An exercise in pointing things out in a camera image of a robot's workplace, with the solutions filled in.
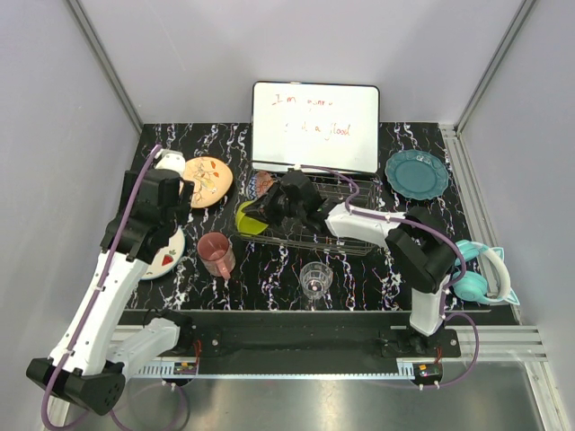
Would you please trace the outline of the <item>yellow-green bowl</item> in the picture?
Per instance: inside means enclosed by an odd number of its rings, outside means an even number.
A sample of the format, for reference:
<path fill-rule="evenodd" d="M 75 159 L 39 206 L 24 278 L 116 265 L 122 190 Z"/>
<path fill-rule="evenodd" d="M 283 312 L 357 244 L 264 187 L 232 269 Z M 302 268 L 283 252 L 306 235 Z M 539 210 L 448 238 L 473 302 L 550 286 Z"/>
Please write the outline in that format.
<path fill-rule="evenodd" d="M 259 235 L 268 228 L 268 225 L 245 214 L 244 210 L 251 203 L 251 201 L 245 201 L 237 208 L 235 214 L 235 227 L 240 234 Z"/>

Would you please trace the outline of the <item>red patterned bowl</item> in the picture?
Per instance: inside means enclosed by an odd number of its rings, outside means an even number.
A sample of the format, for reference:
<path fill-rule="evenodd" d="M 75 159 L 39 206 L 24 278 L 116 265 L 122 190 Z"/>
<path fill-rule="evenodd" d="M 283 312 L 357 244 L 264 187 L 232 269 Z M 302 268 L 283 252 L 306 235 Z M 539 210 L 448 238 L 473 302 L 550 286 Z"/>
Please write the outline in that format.
<path fill-rule="evenodd" d="M 275 178 L 266 171 L 257 171 L 248 180 L 246 196 L 250 200 L 256 200 L 265 194 L 275 182 Z"/>

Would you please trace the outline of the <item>orange floral plate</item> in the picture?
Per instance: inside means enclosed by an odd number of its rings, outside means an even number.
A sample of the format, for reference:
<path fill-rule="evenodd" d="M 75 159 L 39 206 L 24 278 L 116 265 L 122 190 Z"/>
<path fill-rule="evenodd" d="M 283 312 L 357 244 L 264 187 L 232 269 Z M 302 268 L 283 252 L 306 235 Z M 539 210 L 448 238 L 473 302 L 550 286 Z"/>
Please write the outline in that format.
<path fill-rule="evenodd" d="M 191 207 L 204 208 L 211 207 L 224 197 L 231 188 L 234 175 L 221 160 L 201 156 L 185 163 L 183 178 L 194 183 Z"/>

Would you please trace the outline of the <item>teal scalloped plate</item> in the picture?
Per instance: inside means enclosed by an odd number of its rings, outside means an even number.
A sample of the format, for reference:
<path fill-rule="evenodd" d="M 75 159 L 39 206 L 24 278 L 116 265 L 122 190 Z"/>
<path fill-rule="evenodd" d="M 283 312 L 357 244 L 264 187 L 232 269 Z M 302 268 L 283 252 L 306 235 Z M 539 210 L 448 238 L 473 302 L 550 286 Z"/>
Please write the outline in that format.
<path fill-rule="evenodd" d="M 393 154 L 385 164 L 385 177 L 396 193 L 415 200 L 441 197 L 449 183 L 444 163 L 419 150 Z"/>

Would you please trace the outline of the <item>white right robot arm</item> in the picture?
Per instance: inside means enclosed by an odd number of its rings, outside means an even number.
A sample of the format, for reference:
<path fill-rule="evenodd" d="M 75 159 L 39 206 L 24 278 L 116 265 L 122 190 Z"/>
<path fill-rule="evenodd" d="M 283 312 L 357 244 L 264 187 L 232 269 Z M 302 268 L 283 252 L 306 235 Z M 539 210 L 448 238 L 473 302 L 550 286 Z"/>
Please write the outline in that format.
<path fill-rule="evenodd" d="M 316 234 L 388 249 L 411 288 L 409 348 L 419 356 L 438 348 L 438 329 L 445 319 L 444 289 L 461 253 L 445 234 L 429 225 L 426 209 L 389 213 L 356 207 L 348 198 L 326 197 L 303 172 L 290 171 L 240 213 L 277 227 L 294 219 Z"/>

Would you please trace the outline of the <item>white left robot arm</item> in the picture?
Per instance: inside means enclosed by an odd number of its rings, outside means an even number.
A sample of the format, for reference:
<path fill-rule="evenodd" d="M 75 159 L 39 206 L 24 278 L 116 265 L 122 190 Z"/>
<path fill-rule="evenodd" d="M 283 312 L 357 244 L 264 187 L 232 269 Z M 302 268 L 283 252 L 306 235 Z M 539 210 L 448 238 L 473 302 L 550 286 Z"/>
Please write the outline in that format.
<path fill-rule="evenodd" d="M 49 395 L 104 416 L 144 365 L 161 354 L 182 356 L 192 349 L 192 318 L 170 310 L 117 347 L 111 337 L 140 279 L 187 219 L 193 189 L 167 168 L 125 173 L 118 213 L 106 227 L 74 319 L 49 355 L 33 358 L 27 367 L 27 377 Z"/>

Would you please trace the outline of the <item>pink mug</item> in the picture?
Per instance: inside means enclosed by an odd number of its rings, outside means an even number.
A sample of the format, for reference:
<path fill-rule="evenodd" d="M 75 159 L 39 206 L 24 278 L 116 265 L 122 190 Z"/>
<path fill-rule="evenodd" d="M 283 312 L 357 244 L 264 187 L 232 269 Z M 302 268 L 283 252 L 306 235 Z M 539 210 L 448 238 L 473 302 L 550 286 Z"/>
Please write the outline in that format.
<path fill-rule="evenodd" d="M 208 272 L 225 280 L 231 278 L 235 256 L 230 240 L 220 232 L 204 234 L 198 241 L 197 252 Z"/>

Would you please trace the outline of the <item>white watermelon plate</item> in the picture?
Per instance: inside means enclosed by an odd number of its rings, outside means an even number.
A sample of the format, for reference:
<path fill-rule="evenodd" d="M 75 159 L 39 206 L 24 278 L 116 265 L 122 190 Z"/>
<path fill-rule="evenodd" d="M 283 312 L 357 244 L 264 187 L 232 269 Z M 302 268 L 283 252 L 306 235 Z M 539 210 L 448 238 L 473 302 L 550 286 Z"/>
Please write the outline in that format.
<path fill-rule="evenodd" d="M 173 270 L 185 251 L 186 241 L 183 230 L 179 227 L 176 233 L 169 239 L 168 244 L 160 249 L 148 266 L 142 280 L 153 280 L 166 275 Z"/>

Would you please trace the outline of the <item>clear drinking glass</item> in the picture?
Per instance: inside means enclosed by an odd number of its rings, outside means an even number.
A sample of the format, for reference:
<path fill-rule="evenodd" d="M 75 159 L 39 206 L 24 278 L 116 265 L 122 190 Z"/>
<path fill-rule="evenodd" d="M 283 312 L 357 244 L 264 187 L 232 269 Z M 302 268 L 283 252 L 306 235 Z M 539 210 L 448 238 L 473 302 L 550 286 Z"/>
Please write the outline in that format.
<path fill-rule="evenodd" d="M 328 293 L 332 279 L 332 269 L 319 261 L 305 264 L 299 276 L 303 293 L 312 301 L 323 298 Z"/>

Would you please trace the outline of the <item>white dry-erase board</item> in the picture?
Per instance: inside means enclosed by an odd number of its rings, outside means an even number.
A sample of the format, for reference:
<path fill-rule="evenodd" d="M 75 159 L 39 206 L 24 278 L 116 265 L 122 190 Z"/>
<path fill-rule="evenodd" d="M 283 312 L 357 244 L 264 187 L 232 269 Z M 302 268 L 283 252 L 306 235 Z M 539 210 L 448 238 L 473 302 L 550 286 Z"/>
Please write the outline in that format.
<path fill-rule="evenodd" d="M 379 112 L 374 85 L 259 81 L 252 88 L 252 167 L 375 173 Z"/>

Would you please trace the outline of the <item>teal cat-ear headphones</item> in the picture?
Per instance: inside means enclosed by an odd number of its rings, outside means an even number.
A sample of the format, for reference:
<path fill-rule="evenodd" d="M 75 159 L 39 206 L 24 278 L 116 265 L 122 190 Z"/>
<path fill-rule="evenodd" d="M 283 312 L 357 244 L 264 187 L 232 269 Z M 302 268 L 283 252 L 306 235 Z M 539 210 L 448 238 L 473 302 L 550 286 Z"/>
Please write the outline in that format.
<path fill-rule="evenodd" d="M 508 303 L 520 305 L 520 301 L 511 286 L 511 278 L 505 263 L 505 251 L 500 246 L 488 246 L 481 242 L 461 240 L 456 243 L 460 257 L 455 260 L 455 269 L 446 289 L 446 294 L 453 294 L 464 302 L 494 305 Z M 484 267 L 494 272 L 497 290 L 491 289 L 488 279 L 481 272 L 461 271 L 469 262 L 483 262 Z"/>

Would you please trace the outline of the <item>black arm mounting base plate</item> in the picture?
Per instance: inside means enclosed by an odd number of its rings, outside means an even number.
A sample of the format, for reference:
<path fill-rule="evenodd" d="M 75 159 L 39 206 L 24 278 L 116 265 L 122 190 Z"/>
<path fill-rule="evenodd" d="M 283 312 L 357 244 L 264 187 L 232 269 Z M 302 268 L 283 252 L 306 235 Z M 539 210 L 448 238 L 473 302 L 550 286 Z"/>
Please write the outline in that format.
<path fill-rule="evenodd" d="M 426 339 L 405 312 L 188 312 L 199 340 L 199 374 L 385 374 L 398 359 L 461 356 L 456 331 Z"/>

